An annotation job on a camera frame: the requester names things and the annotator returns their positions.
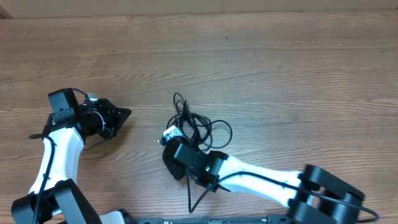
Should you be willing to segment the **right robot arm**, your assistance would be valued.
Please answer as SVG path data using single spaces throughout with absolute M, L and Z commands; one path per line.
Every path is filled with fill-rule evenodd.
M 224 189 L 266 198 L 288 208 L 294 223 L 357 223 L 362 191 L 318 166 L 279 171 L 242 162 L 221 151 L 202 152 L 184 137 L 162 138 L 162 159 L 176 180 L 193 178 L 207 192 Z

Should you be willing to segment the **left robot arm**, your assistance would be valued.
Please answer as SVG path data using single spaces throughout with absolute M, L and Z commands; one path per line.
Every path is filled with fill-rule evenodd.
M 43 131 L 31 135 L 42 140 L 44 154 L 29 193 L 13 201 L 11 213 L 16 223 L 45 223 L 56 214 L 62 214 L 65 223 L 135 223 L 125 209 L 98 214 L 76 183 L 86 139 L 97 134 L 104 141 L 114 138 L 131 110 L 87 93 L 79 103 L 76 91 L 63 88 L 48 95 L 53 111 Z

